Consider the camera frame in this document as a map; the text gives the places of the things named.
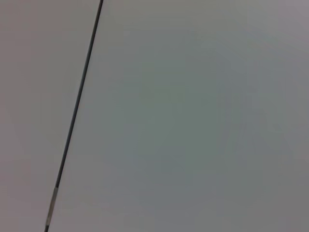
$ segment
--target white panel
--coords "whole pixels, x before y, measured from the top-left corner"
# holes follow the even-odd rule
[[[44,230],[98,2],[1,0],[1,232]]]
[[[50,231],[307,232],[307,3],[283,2],[105,0]]]

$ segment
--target gray surface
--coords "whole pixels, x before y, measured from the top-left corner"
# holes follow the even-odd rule
[[[0,231],[42,232],[98,0],[0,1]]]
[[[106,0],[51,232],[307,232],[305,4]]]

